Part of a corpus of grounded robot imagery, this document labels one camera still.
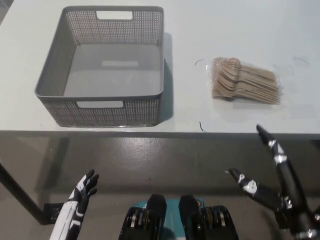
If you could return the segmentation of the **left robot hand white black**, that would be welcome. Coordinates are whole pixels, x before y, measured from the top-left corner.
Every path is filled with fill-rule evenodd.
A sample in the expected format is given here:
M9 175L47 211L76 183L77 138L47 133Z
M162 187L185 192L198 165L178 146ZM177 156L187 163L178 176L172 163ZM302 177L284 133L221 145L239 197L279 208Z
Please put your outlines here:
M50 235L50 240L77 240L90 197L97 193L99 175L91 169L77 183L63 204Z

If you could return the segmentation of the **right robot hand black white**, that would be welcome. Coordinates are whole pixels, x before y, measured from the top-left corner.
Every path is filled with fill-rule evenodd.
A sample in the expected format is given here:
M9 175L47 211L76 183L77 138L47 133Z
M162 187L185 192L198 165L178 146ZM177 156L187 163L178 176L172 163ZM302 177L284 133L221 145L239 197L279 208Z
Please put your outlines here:
M230 168L229 174L249 198L274 212L278 227L289 230L294 240L318 240L320 210L309 208L302 184L279 141L259 124L256 130L275 163L280 192L246 177L236 168Z

